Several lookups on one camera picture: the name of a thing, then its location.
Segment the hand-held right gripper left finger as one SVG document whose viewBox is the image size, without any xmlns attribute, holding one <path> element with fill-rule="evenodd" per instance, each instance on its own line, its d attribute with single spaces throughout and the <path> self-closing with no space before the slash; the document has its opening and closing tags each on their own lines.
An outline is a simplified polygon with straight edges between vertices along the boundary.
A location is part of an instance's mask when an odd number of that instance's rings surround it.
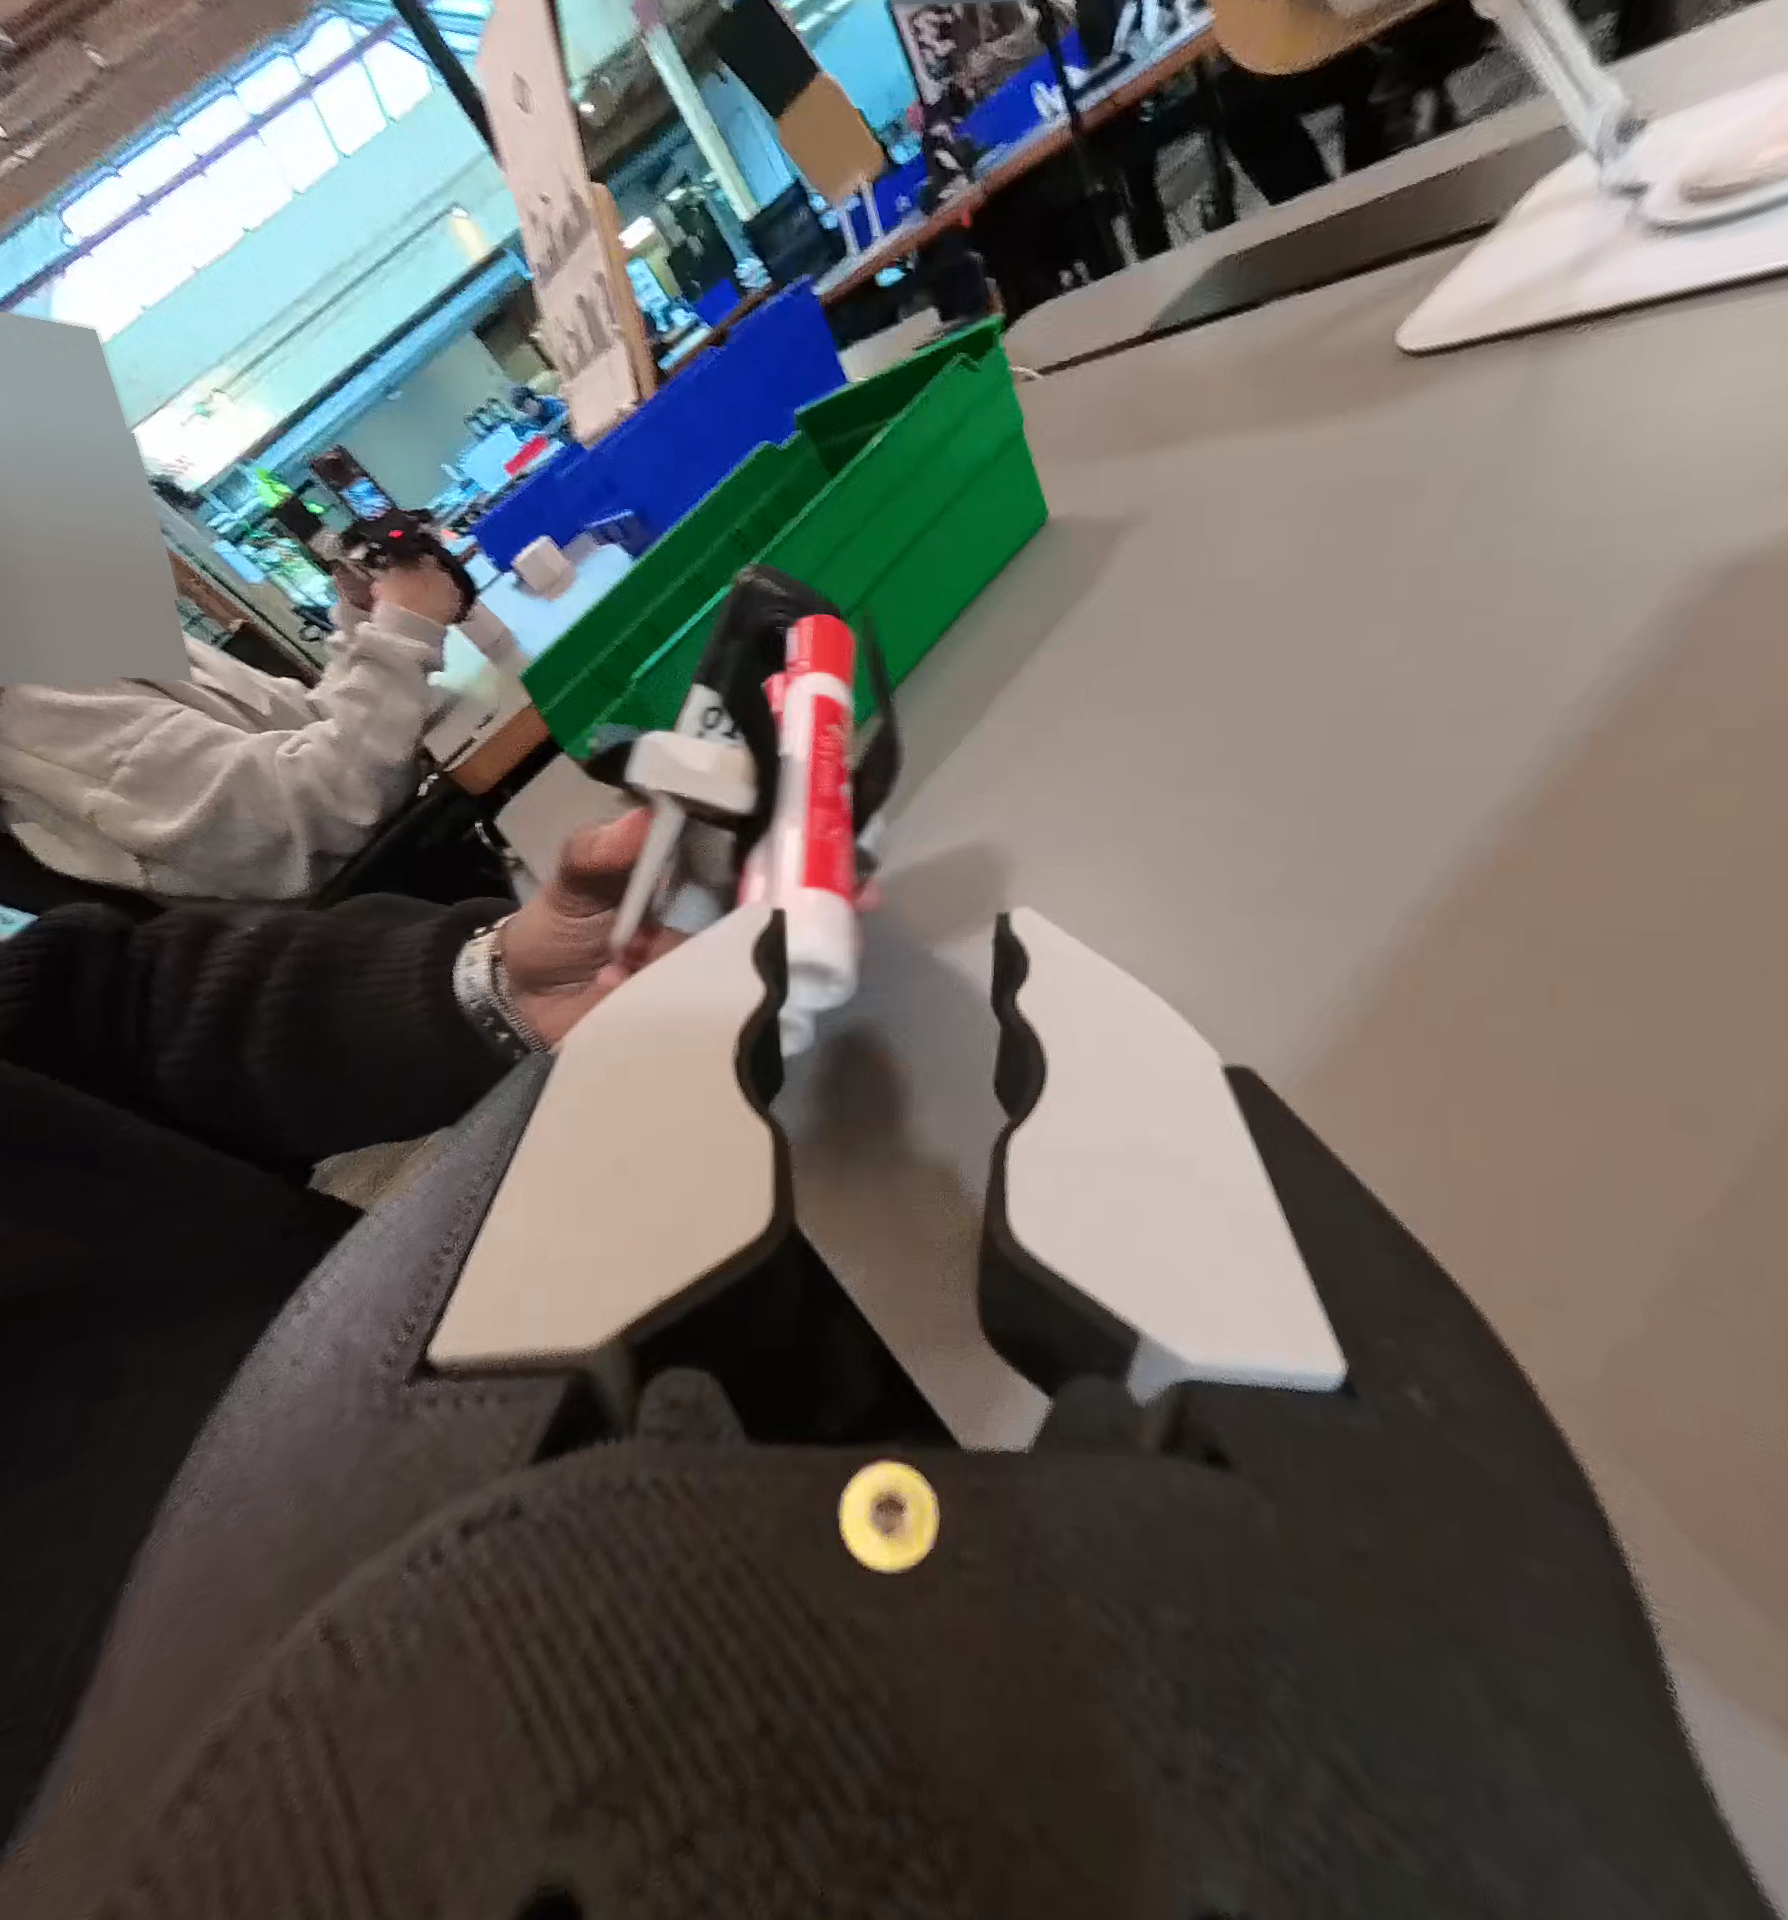
<svg viewBox="0 0 1788 1920">
<path fill-rule="evenodd" d="M 781 1251 L 782 971 L 778 917 L 739 907 L 569 1032 L 431 1331 L 435 1374 L 581 1375 L 624 1420 L 652 1340 Z"/>
</svg>

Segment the red dry erase marker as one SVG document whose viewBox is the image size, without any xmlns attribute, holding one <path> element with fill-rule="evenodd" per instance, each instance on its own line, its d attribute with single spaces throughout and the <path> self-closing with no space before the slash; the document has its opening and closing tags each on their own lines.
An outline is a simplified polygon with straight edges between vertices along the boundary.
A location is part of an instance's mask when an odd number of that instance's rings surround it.
<svg viewBox="0 0 1788 1920">
<path fill-rule="evenodd" d="M 857 638 L 838 613 L 809 612 L 784 637 L 784 666 L 764 682 L 777 722 L 778 790 L 739 872 L 738 903 L 784 924 L 782 1058 L 808 1052 L 818 1020 L 860 984 L 855 735 Z"/>
</svg>

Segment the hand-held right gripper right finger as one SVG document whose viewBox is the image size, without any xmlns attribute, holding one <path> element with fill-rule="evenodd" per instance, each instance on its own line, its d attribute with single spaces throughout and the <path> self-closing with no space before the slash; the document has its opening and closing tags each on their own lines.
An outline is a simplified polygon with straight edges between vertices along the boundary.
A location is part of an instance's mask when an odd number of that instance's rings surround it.
<svg viewBox="0 0 1788 1920">
<path fill-rule="evenodd" d="M 1104 1380 L 1333 1394 L 1347 1358 L 1219 1051 L 1051 918 L 994 944 L 979 1322 L 1052 1402 Z"/>
</svg>

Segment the grey desk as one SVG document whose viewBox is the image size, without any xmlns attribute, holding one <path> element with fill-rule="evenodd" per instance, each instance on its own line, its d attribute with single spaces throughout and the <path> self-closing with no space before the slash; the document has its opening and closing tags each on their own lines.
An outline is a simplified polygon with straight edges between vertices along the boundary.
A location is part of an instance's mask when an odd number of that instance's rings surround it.
<svg viewBox="0 0 1788 1920">
<path fill-rule="evenodd" d="M 1017 1443 L 995 915 L 1167 997 L 1566 1428 L 1788 1915 L 1788 277 L 1400 353 L 1566 148 L 1505 106 L 1010 331 L 1051 521 L 906 683 L 883 912 L 782 1117 L 829 1264 Z"/>
</svg>

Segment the person's left forearm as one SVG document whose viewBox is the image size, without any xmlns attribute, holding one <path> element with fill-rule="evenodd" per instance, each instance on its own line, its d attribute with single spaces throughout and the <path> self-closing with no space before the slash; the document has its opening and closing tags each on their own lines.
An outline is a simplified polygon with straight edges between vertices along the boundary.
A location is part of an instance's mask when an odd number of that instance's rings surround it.
<svg viewBox="0 0 1788 1920">
<path fill-rule="evenodd" d="M 0 942 L 0 1066 L 308 1166 L 433 1133 L 521 1061 L 454 991 L 488 905 L 77 907 Z"/>
</svg>

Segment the green plastic bin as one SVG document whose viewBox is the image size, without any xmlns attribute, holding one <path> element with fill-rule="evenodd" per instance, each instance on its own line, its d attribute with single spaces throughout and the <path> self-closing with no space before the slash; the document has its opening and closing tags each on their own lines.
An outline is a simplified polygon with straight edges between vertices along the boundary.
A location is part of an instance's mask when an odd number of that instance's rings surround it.
<svg viewBox="0 0 1788 1920">
<path fill-rule="evenodd" d="M 894 685 L 1049 519 L 1003 321 L 952 331 L 797 412 L 526 670 L 572 758 L 670 726 L 733 577 L 777 568 L 871 628 Z"/>
</svg>

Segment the person's black sweater torso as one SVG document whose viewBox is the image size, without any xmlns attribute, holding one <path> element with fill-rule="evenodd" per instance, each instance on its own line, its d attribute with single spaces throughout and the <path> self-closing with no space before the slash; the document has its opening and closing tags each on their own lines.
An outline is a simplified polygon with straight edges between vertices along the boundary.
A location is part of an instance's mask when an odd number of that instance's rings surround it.
<svg viewBox="0 0 1788 1920">
<path fill-rule="evenodd" d="M 0 1101 L 0 1915 L 90 1915 L 317 1604 L 536 1468 L 570 1380 L 426 1347 L 543 1065 L 374 1216 L 15 1073 Z"/>
</svg>

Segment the person's left hand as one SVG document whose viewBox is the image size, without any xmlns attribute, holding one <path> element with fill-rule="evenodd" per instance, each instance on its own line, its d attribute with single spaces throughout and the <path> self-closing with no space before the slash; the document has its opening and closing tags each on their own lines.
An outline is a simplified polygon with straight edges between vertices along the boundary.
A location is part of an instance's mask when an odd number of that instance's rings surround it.
<svg viewBox="0 0 1788 1920">
<path fill-rule="evenodd" d="M 654 828 L 635 806 L 570 832 L 551 879 L 505 920 L 507 1004 L 546 1047 L 559 1045 L 603 997 L 678 948 L 686 934 L 644 923 L 616 930 L 619 907 Z"/>
</svg>

